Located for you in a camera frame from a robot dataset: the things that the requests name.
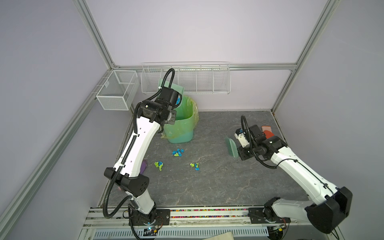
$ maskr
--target green trash bin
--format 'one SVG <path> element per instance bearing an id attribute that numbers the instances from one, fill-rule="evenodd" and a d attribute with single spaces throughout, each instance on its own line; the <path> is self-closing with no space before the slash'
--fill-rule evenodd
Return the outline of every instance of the green trash bin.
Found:
<path id="1" fill-rule="evenodd" d="M 193 138 L 193 130 L 199 121 L 197 104 L 192 98 L 183 96 L 181 105 L 175 108 L 176 121 L 174 125 L 165 124 L 162 138 L 170 143 L 189 142 Z"/>

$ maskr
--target pink object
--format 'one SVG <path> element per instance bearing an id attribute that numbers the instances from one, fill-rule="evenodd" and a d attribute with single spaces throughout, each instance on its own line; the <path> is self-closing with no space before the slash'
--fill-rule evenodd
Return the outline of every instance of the pink object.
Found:
<path id="1" fill-rule="evenodd" d="M 143 174 L 145 168 L 147 167 L 147 160 L 146 159 L 143 159 L 143 161 L 141 162 L 141 167 L 140 167 L 140 174 Z"/>

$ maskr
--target mesh basket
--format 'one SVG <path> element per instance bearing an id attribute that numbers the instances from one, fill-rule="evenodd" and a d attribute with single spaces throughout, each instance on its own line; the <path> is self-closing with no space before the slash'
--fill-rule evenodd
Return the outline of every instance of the mesh basket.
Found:
<path id="1" fill-rule="evenodd" d="M 136 71 L 113 70 L 96 97 L 104 110 L 129 110 L 138 87 Z"/>
<path id="2" fill-rule="evenodd" d="M 169 68 L 175 69 L 173 82 L 184 87 L 186 94 L 214 94 L 231 92 L 229 63 L 143 63 L 141 90 L 155 93 L 159 79 Z"/>

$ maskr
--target gray marble surface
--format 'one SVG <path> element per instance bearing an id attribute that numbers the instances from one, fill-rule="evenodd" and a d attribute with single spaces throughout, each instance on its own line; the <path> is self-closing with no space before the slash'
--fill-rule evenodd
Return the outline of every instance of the gray marble surface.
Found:
<path id="1" fill-rule="evenodd" d="M 172 144 L 156 134 L 148 147 L 144 175 L 150 178 L 149 193 L 159 207 L 201 205 L 263 205 L 272 197 L 308 200 L 304 190 L 282 169 L 263 167 L 254 158 L 242 161 L 228 154 L 225 138 L 234 138 L 244 114 L 249 126 L 257 124 L 280 132 L 270 112 L 199 112 L 194 138 L 187 143 Z M 181 157 L 172 151 L 184 149 Z M 162 161 L 160 172 L 154 162 Z M 190 163 L 199 163 L 199 171 Z M 109 205 L 116 206 L 126 194 L 112 190 Z"/>

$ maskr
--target wire basket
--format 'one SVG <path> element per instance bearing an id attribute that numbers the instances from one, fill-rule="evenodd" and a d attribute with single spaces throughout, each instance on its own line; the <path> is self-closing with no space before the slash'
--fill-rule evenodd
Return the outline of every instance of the wire basket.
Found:
<path id="1" fill-rule="evenodd" d="M 129 110 L 139 85 L 136 71 L 113 70 L 96 97 L 104 110 Z"/>
<path id="2" fill-rule="evenodd" d="M 157 92 L 159 79 L 163 79 L 171 67 L 175 69 L 173 82 L 184 87 L 186 94 L 231 92 L 229 63 L 143 63 L 142 65 L 141 91 L 145 94 Z"/>

